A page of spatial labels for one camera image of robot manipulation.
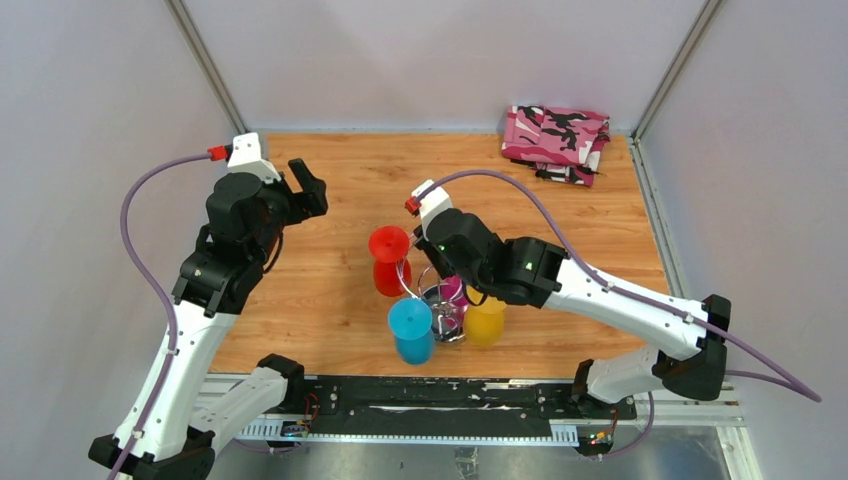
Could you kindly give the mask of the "red wine glass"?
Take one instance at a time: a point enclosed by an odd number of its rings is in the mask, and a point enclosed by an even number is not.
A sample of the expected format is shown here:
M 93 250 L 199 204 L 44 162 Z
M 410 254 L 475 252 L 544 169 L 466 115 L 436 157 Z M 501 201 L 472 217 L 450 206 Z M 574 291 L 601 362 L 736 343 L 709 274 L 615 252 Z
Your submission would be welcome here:
M 402 282 L 411 280 L 411 267 L 406 259 L 409 247 L 408 234 L 399 226 L 382 226 L 370 235 L 368 249 L 374 258 L 372 275 L 380 294 L 387 297 L 404 294 Z

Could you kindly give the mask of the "magenta wine glass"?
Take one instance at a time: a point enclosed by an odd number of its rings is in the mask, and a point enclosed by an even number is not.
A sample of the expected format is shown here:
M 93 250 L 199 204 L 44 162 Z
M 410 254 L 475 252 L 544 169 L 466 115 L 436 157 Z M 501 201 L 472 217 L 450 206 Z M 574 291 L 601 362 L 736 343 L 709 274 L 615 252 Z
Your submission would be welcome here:
M 444 301 L 448 301 L 457 307 L 465 307 L 468 300 L 464 294 L 464 285 L 458 276 L 450 276 L 444 279 L 440 286 L 440 295 Z

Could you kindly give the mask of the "chrome wine glass rack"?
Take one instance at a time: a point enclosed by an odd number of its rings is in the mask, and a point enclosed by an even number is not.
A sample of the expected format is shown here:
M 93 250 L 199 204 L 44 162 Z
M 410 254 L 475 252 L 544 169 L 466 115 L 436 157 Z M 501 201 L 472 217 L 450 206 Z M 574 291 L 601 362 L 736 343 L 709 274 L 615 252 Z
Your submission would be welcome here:
M 415 233 L 408 234 L 410 247 L 406 254 L 408 259 L 412 250 L 418 246 L 420 238 Z M 422 279 L 430 272 L 436 272 L 434 266 L 429 265 L 418 275 L 414 283 L 402 282 L 403 288 L 411 298 L 417 298 L 428 304 L 433 312 L 432 332 L 437 343 L 451 344 L 459 343 L 465 339 L 463 328 L 464 314 L 468 305 L 457 307 L 448 301 L 444 301 L 440 295 L 440 284 L 444 280 L 438 278 L 434 284 L 428 287 L 422 285 Z

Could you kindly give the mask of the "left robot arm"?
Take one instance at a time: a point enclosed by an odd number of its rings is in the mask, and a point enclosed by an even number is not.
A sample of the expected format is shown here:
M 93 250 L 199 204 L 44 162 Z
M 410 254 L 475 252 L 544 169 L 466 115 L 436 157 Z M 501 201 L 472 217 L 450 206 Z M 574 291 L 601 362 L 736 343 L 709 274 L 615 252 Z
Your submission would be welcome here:
M 251 292 L 274 266 L 288 226 L 326 214 L 325 182 L 301 159 L 289 162 L 293 191 L 270 164 L 231 165 L 206 202 L 208 221 L 171 292 L 159 297 L 166 328 L 148 377 L 124 421 L 88 452 L 111 478 L 205 479 L 217 456 L 268 410 L 314 415 L 305 370 L 277 354 L 202 410 L 195 401 L 209 366 Z

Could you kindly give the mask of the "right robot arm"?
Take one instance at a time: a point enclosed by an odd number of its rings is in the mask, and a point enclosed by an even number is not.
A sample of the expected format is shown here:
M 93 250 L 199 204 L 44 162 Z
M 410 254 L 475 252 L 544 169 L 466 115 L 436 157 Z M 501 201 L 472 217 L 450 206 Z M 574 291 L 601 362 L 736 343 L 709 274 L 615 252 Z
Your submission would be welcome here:
M 731 302 L 712 294 L 687 300 L 624 281 L 552 243 L 502 240 L 471 213 L 447 208 L 422 221 L 428 257 L 488 299 L 579 314 L 641 338 L 645 347 L 578 366 L 571 403 L 596 417 L 628 396 L 666 389 L 712 401 L 725 377 Z

